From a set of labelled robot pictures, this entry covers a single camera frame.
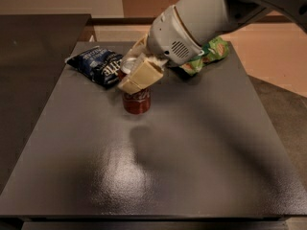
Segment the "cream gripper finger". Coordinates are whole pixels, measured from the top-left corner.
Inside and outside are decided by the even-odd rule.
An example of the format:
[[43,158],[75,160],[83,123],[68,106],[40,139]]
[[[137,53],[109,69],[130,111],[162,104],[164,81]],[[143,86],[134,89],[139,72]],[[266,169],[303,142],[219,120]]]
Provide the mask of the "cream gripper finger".
[[148,57],[139,58],[136,65],[126,74],[118,84],[118,87],[132,95],[159,81],[164,75],[164,70]]
[[124,55],[121,61],[122,69],[130,69],[142,54],[147,55],[149,53],[147,49],[147,38],[148,36],[146,34],[143,35]]

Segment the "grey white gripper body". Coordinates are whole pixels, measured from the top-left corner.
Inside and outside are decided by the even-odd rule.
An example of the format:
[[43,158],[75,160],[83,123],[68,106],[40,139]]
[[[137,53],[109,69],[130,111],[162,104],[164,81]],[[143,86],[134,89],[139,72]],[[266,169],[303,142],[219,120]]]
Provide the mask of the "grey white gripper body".
[[201,52],[204,41],[198,33],[201,21],[197,7],[172,5],[153,22],[147,48],[158,58],[182,65]]

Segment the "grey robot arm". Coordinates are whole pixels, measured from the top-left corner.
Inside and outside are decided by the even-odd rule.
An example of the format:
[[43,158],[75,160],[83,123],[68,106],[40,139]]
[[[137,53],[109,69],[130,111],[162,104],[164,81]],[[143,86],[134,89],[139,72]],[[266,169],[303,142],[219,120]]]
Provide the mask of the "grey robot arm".
[[203,54],[211,39],[237,31],[271,11],[307,29],[307,0],[179,0],[158,16],[123,57],[118,87],[137,93],[163,77],[164,66],[180,66]]

